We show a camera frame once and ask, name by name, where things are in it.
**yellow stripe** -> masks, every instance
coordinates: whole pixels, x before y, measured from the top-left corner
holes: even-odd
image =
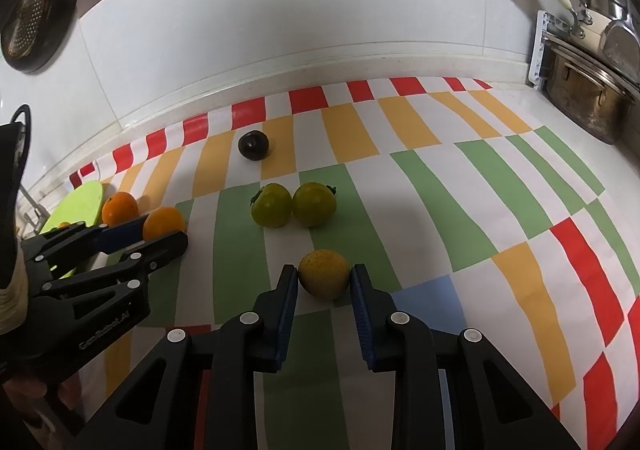
[[[378,154],[353,104],[325,107],[322,121],[338,163]]]
[[[489,91],[468,91],[468,93],[481,103],[487,110],[491,111],[495,117],[504,123],[516,134],[528,133],[531,130],[522,118],[500,102]]]
[[[234,133],[235,131],[227,131],[207,138],[193,176],[193,197],[211,194],[225,188],[226,169],[229,166]]]
[[[151,173],[148,182],[146,182],[145,190],[140,199],[138,199],[138,208],[141,214],[145,214],[155,210],[162,204],[162,198],[166,192],[167,186],[174,175],[174,170],[184,147],[178,147],[168,151],[160,156],[156,168]]]
[[[131,331],[128,331],[104,350],[104,384],[107,398],[129,374],[130,361]]]
[[[378,103],[394,132],[407,149],[418,149],[441,143],[405,97],[379,98]]]
[[[136,182],[136,178],[138,177],[140,169],[142,169],[142,166],[144,164],[145,162],[143,161],[142,163],[139,163],[127,169],[127,172],[125,173],[122,181],[120,182],[120,186],[118,187],[118,192],[131,192],[131,187]]]
[[[574,388],[575,375],[556,307],[546,290],[538,262],[527,243],[497,253],[492,260],[529,319],[545,366],[551,399],[557,404]]]
[[[262,132],[269,138],[269,156],[262,161],[261,179],[296,172],[293,148],[293,115],[273,118],[262,123]]]
[[[448,91],[441,93],[429,93],[429,96],[448,107],[460,118],[465,120],[465,122],[471,125],[471,128],[478,133],[481,138],[495,138],[500,136],[498,131],[482,120],[475,112],[465,106],[465,104],[453,96],[452,93]]]

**metal rivet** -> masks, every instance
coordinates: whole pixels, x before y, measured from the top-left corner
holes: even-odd
[[[479,342],[482,340],[482,333],[478,329],[467,329],[465,331],[465,338],[470,342]]]
[[[260,317],[258,316],[257,313],[254,313],[253,311],[247,311],[246,313],[242,313],[242,315],[240,315],[240,321],[243,324],[255,324],[258,320],[260,319]]]
[[[391,313],[391,322],[394,324],[406,324],[409,322],[409,315],[402,311],[396,311],[395,313]]]
[[[171,331],[169,331],[166,339],[170,342],[182,342],[186,336],[187,333],[185,333],[182,329],[172,329]]]

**dark round fruit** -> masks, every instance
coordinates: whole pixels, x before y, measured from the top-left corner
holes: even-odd
[[[262,131],[249,131],[238,140],[238,151],[252,161],[265,159],[269,152],[269,138]]]

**orange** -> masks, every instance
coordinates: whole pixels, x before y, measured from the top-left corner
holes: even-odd
[[[174,230],[185,230],[182,214],[172,206],[161,206],[146,218],[145,224],[142,225],[142,238],[152,241]]]
[[[136,198],[127,192],[116,192],[102,205],[102,221],[109,226],[126,223],[139,215]]]

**frying pan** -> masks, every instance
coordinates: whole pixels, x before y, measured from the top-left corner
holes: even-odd
[[[44,66],[59,48],[76,0],[19,0],[0,32],[2,55],[18,71]]]

